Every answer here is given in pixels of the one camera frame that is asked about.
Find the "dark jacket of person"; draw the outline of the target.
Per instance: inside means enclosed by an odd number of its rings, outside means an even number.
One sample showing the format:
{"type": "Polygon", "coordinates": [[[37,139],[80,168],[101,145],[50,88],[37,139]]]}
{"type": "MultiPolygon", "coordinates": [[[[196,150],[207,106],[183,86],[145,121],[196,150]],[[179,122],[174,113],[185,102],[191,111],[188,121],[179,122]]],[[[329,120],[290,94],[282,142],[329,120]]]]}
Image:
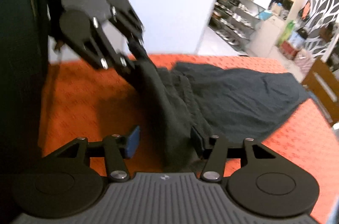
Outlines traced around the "dark jacket of person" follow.
{"type": "Polygon", "coordinates": [[[47,0],[1,0],[1,222],[19,214],[19,177],[41,155],[48,70],[47,0]]]}

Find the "dark grey sweatpants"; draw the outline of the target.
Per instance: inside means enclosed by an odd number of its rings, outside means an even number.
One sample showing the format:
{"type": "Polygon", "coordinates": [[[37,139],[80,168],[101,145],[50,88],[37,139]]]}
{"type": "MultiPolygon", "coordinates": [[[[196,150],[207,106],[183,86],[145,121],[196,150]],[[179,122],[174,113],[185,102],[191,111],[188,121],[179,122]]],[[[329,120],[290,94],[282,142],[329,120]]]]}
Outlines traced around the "dark grey sweatpants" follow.
{"type": "Polygon", "coordinates": [[[168,172],[199,171],[190,134],[208,146],[213,135],[231,143],[265,140],[307,100],[290,73],[178,62],[172,69],[138,60],[133,73],[148,118],[149,131],[168,172]]]}

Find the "white storage cabinet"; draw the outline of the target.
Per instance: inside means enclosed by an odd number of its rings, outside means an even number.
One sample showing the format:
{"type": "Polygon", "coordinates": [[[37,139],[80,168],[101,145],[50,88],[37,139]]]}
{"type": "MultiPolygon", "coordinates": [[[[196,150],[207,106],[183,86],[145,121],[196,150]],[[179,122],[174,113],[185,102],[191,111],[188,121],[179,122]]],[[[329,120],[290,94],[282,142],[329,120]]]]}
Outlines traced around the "white storage cabinet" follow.
{"type": "Polygon", "coordinates": [[[246,46],[247,53],[250,56],[267,58],[284,29],[284,25],[285,21],[275,15],[262,21],[260,28],[252,34],[250,42],[246,46]]]}

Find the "metal shoe rack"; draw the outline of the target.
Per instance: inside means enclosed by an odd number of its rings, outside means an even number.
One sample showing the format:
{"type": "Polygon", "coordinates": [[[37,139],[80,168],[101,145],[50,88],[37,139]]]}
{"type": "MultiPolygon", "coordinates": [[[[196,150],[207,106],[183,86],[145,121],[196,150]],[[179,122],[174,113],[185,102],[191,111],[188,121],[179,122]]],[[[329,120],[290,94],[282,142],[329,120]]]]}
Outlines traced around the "metal shoe rack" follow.
{"type": "Polygon", "coordinates": [[[272,12],[252,0],[216,0],[208,26],[239,56],[272,12]]]}

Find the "wooden chair by basket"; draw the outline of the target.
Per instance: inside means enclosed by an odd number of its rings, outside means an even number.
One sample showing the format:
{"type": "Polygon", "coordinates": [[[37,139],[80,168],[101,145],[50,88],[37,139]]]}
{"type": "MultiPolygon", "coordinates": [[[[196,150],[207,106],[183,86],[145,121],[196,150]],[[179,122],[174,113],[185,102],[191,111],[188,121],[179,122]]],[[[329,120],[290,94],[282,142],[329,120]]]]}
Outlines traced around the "wooden chair by basket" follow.
{"type": "Polygon", "coordinates": [[[325,119],[332,127],[338,122],[338,80],[330,71],[327,64],[317,59],[305,78],[302,85],[310,91],[322,111],[325,119]]]}

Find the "orange floral table mat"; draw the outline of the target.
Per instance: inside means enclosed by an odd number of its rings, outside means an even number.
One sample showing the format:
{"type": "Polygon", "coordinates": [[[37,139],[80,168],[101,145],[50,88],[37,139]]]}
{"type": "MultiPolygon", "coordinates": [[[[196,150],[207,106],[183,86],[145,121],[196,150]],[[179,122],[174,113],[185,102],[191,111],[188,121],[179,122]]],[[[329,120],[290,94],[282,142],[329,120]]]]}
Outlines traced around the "orange floral table mat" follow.
{"type": "MultiPolygon", "coordinates": [[[[162,172],[145,127],[136,91],[114,70],[98,71],[82,60],[49,66],[38,145],[48,155],[76,137],[99,141],[138,125],[140,144],[130,172],[162,172]]],[[[338,140],[312,100],[304,102],[264,144],[316,178],[320,195],[312,217],[326,223],[338,202],[338,140]]]]}

